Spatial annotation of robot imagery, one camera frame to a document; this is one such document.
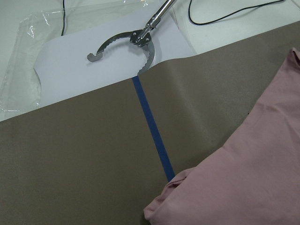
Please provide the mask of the pink Snoopy t-shirt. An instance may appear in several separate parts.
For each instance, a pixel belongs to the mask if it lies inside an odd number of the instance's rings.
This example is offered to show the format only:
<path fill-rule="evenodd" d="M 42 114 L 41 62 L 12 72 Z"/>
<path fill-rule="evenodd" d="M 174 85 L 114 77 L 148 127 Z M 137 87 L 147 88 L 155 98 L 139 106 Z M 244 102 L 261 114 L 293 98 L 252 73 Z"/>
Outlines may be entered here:
<path fill-rule="evenodd" d="M 143 212 L 152 225 L 299 224 L 299 50 L 224 145 L 178 173 Z"/>

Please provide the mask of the blue tape grid line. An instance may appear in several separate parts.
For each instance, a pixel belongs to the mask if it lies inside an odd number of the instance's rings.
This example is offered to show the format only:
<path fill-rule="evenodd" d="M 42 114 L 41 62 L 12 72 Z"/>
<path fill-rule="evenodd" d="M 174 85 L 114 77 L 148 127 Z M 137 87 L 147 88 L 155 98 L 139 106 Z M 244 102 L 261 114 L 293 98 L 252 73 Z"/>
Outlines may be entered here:
<path fill-rule="evenodd" d="M 132 82 L 135 87 L 135 91 L 137 93 L 144 116 L 146 118 L 146 121 L 147 121 L 149 130 L 150 130 L 152 139 L 154 141 L 161 165 L 165 172 L 165 176 L 168 181 L 171 181 L 174 178 L 175 173 L 174 173 L 171 161 L 168 157 L 167 151 L 165 149 L 165 145 L 163 143 L 162 137 L 161 137 L 159 129 L 157 127 L 156 121 L 153 117 L 150 105 L 149 105 L 148 100 L 145 95 L 145 92 L 143 90 L 142 83 L 138 76 L 133 77 Z"/>

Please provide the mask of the grabber reach tool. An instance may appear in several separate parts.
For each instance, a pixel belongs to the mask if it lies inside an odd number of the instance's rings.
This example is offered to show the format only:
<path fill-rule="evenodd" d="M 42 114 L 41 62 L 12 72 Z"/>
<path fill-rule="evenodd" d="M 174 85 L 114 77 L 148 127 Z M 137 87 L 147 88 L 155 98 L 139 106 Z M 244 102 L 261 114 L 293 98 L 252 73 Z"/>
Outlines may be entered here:
<path fill-rule="evenodd" d="M 146 72 L 152 65 L 155 58 L 155 47 L 152 42 L 152 37 L 150 32 L 154 30 L 160 23 L 163 16 L 168 12 L 168 10 L 174 5 L 176 1 L 167 0 L 158 11 L 147 21 L 144 28 L 141 30 L 127 31 L 123 33 L 116 34 L 109 39 L 107 39 L 97 50 L 96 54 L 88 54 L 87 60 L 90 62 L 96 62 L 103 57 L 103 52 L 105 49 L 113 42 L 122 38 L 129 38 L 129 42 L 135 46 L 138 46 L 148 53 L 147 61 L 143 67 L 138 71 L 138 75 Z"/>

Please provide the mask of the white paper sheet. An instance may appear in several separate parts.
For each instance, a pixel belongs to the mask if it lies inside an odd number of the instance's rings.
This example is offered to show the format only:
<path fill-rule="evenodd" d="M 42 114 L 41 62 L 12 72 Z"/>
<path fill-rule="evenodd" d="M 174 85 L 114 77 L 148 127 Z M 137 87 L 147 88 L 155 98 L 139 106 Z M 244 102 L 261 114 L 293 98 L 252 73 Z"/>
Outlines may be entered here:
<path fill-rule="evenodd" d="M 113 35 L 141 29 L 155 12 L 148 6 L 100 26 L 46 42 L 34 69 L 40 79 L 40 107 L 134 77 L 146 62 L 145 52 L 127 38 L 111 43 L 96 62 L 89 53 Z"/>

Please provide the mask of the clear plastic bag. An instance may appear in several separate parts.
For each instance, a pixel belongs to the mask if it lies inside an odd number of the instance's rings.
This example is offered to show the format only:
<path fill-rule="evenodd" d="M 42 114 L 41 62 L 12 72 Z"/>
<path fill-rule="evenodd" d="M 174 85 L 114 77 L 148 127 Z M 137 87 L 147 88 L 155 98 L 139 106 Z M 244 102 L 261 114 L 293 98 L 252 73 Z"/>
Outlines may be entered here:
<path fill-rule="evenodd" d="M 6 120 L 39 108 L 41 85 L 34 64 L 42 45 L 153 5 L 151 0 L 104 0 L 81 6 L 66 2 L 57 8 L 26 15 L 18 27 L 6 71 L 0 77 L 0 119 Z"/>

